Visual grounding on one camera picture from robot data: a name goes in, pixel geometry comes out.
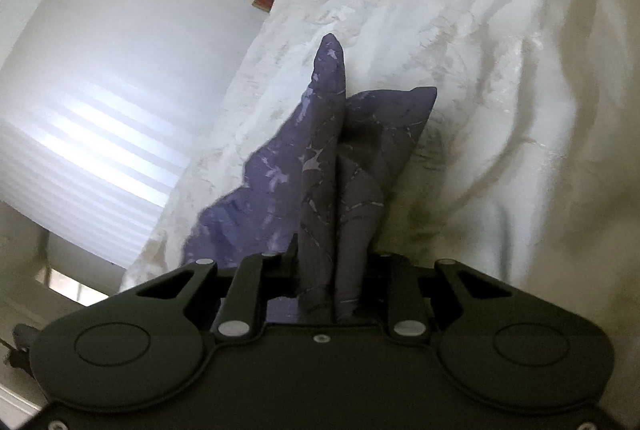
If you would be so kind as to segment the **purple marble-pattern hooded jacket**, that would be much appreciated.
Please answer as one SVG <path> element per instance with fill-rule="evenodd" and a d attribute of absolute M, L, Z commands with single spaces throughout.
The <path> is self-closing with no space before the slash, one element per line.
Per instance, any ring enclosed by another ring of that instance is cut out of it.
<path fill-rule="evenodd" d="M 297 305 L 278 320 L 350 323 L 388 195 L 437 97 L 433 87 L 348 96 L 343 48 L 324 36 L 310 83 L 279 131 L 244 165 L 239 187 L 198 216 L 182 261 L 235 268 L 297 245 Z"/>

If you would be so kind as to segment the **red picture frame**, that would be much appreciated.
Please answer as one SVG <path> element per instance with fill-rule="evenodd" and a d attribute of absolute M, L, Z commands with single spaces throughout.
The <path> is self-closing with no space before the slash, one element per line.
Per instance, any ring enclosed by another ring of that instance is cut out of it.
<path fill-rule="evenodd" d="M 252 6 L 263 12 L 270 13 L 275 0 L 252 0 Z"/>

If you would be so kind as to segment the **cream embroidered bedspread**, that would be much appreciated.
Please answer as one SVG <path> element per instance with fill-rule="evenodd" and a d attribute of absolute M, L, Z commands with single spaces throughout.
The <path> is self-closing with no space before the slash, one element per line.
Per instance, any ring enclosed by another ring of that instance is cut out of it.
<path fill-rule="evenodd" d="M 637 428 L 639 0 L 276 0 L 122 287 L 180 265 L 198 215 L 306 102 L 326 34 L 350 94 L 437 91 L 378 247 L 600 324 L 616 352 L 603 407 Z"/>

